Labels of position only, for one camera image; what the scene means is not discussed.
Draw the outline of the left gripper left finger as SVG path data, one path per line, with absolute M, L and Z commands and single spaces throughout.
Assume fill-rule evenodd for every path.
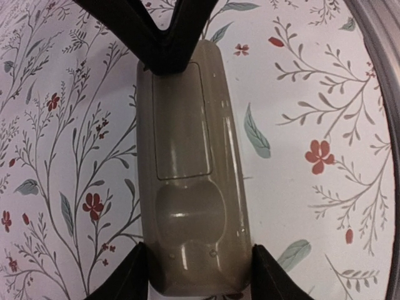
M 149 288 L 148 252 L 139 242 L 113 273 L 84 300 L 146 300 Z

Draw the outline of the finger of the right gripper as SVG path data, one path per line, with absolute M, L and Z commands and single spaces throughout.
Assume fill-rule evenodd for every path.
M 157 27 L 141 1 L 77 0 L 156 75 L 183 72 L 217 4 L 216 0 L 177 1 L 169 27 Z

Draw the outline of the floral patterned table mat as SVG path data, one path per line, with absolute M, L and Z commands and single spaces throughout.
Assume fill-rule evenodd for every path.
M 219 1 L 252 241 L 315 299 L 384 299 L 384 100 L 344 1 Z M 73 1 L 1 2 L 1 298 L 84 299 L 142 238 L 137 58 Z

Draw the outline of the beige remote control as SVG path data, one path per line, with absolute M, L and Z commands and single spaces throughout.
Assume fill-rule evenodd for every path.
M 137 68 L 137 170 L 149 278 L 163 296 L 240 293 L 251 235 L 221 52 L 198 42 L 184 72 Z

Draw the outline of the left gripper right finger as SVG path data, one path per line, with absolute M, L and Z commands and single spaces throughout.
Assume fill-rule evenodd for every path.
M 260 244 L 252 247 L 252 300 L 313 300 Z

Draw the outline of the front aluminium rail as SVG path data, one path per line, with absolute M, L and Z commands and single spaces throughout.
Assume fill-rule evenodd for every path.
M 395 232 L 386 299 L 399 299 L 399 1 L 346 1 L 364 37 L 384 99 L 395 180 Z

